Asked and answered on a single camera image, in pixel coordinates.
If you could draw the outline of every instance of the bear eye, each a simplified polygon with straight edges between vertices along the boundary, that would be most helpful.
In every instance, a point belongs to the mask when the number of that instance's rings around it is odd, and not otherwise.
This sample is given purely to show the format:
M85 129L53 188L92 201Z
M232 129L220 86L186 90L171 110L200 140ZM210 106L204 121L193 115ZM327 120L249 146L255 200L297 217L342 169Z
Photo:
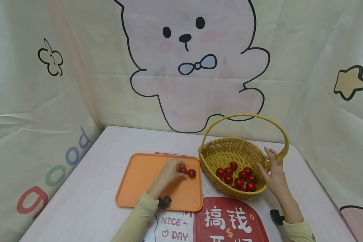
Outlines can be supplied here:
M171 36L171 29L169 29L168 27L164 27L163 28L163 35L165 38L169 38Z
M202 18L202 17L198 17L198 18L196 19L196 21L195 21L195 24L196 24L196 27L197 27L197 28L199 28L199 29L201 30L202 28L204 28L204 24L205 24L205 22L204 22L204 18Z

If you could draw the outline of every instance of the child's hand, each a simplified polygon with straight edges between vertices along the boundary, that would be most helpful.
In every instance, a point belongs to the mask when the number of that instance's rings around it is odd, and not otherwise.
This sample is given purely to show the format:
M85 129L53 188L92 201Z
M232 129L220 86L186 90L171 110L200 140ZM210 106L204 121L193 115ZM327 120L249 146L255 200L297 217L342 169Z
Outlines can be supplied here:
M179 172L180 167L186 167L182 160L172 159L168 161L161 169L156 180L153 181L151 187L147 191L148 195L157 200L161 192L173 181L180 178L187 178L187 175Z
M260 163L257 163L258 170L262 177L265 179L266 185L270 191L276 196L278 202L284 212L285 221L289 224L297 224L304 221L304 217L301 214L300 208L296 200L292 197L288 184L286 183L285 173L282 168L283 161L277 163L275 155L277 152L273 149L265 147L265 152L268 154L266 157L270 160L270 172L269 175Z
M186 167L184 161L177 159L168 161L161 169L157 179L168 186L169 183L178 178L187 178L186 174L180 172L180 166Z
M281 163L277 163L275 155L278 153L272 148L269 150L267 147L265 147L265 152L268 154L265 157L270 160L271 163L271 175L265 171L260 163L257 163L256 165L262 177L264 178L266 185L278 200L290 198L291 194L288 184L286 183L285 173L283 170L283 161L281 161Z

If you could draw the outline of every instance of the backdrop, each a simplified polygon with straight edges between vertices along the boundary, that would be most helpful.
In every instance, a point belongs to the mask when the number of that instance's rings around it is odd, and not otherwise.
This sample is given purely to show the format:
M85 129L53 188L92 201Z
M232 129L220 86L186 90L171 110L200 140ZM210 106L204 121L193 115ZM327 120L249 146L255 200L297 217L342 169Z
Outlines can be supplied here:
M0 1L0 240L97 126L199 133L240 112L283 125L363 241L363 0ZM250 117L211 135L283 142Z

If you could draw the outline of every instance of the plastic tray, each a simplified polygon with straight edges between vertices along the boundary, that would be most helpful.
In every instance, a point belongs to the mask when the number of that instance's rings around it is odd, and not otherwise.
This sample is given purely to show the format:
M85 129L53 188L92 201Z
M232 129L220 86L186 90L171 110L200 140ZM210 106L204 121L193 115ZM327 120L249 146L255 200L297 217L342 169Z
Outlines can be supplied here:
M196 212L202 209L202 180L198 158L143 153L131 156L116 194L116 204L121 207L134 207L140 196L149 189L163 166L173 158L183 160L187 168L194 169L196 177L179 180L164 189L160 197L169 196L172 199L167 210Z

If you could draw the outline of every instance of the basket handle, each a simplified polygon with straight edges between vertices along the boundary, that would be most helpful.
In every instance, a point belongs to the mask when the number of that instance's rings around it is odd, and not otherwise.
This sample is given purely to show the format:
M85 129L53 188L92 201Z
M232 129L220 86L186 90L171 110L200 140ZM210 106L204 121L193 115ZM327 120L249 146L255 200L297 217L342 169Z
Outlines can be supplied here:
M241 117L241 116L249 116L249 117L255 117L255 118L259 118L259 119L264 119L268 122L271 122L272 124L274 124L284 135L284 138L285 138L285 146L284 148L276 155L276 160L278 163L280 163L284 157L286 156L286 154L288 153L289 151L289 138L288 138L288 135L286 134L285 130L276 122L274 122L273 120L265 117L265 116L262 116L262 115L258 115L258 114L232 114L232 115L227 115L225 117L222 117L220 119L217 119L215 122L213 122L212 124L210 124L210 126L207 128L206 132L205 132L205 135L204 135L204 138L203 138L203 141L202 141L202 144L200 145L200 150L203 149L203 145L204 145L204 142L205 142L205 139L208 135L208 133L210 132L210 130L212 129L212 127L214 127L214 125L216 125L217 123L225 120L225 119L230 119L230 118L233 118L233 117Z

